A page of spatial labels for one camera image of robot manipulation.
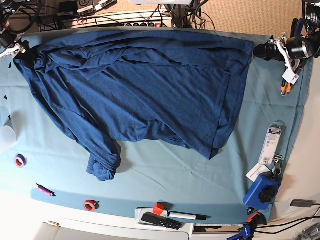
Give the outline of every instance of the remote control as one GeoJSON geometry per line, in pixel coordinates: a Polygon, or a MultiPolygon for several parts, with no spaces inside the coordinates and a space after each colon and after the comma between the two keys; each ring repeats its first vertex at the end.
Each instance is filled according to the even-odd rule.
{"type": "Polygon", "coordinates": [[[175,229],[175,230],[178,230],[179,228],[181,228],[182,224],[179,223],[179,222],[176,222],[174,220],[171,220],[171,219],[162,219],[162,218],[159,218],[159,217],[156,217],[156,216],[152,216],[152,215],[149,215],[149,214],[144,214],[141,218],[142,221],[145,221],[147,223],[151,223],[151,224],[154,224],[154,225],[158,225],[158,226],[161,226],[161,227],[166,227],[166,228],[169,228],[169,229],[175,229]]]}

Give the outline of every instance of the pink marker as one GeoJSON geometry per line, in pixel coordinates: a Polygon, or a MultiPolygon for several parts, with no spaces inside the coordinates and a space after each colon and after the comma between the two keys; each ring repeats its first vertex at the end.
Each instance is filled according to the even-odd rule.
{"type": "Polygon", "coordinates": [[[36,183],[36,186],[37,186],[37,189],[40,191],[40,192],[43,192],[44,194],[47,194],[48,196],[50,197],[55,197],[55,193],[53,191],[50,191],[48,189],[46,189],[44,186],[41,186],[39,184],[36,183]]]}

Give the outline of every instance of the shirt sleeve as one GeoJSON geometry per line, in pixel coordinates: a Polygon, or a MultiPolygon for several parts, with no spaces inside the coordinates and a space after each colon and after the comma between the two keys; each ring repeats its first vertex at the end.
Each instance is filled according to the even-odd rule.
{"type": "Polygon", "coordinates": [[[100,181],[114,179],[121,158],[109,134],[76,112],[59,106],[51,107],[74,135],[72,138],[91,154],[87,172],[100,181]]]}

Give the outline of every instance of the blue shirt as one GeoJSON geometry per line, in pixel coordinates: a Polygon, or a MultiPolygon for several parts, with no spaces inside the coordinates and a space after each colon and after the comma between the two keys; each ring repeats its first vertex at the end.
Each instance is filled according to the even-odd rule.
{"type": "Polygon", "coordinates": [[[33,48],[34,68],[15,65],[104,181],[121,162],[114,140],[163,140],[214,157],[235,127],[253,46],[185,31],[97,31],[33,48]]]}

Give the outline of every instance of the electrical outlet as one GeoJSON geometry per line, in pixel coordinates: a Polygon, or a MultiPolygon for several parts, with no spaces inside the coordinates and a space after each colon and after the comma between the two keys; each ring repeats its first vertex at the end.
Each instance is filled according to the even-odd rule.
{"type": "MultiPolygon", "coordinates": [[[[316,211],[316,213],[315,213],[314,216],[320,217],[320,208],[318,209],[318,211],[316,211]]],[[[320,218],[312,218],[312,219],[311,219],[311,222],[313,222],[313,223],[320,223],[320,218]]]]}

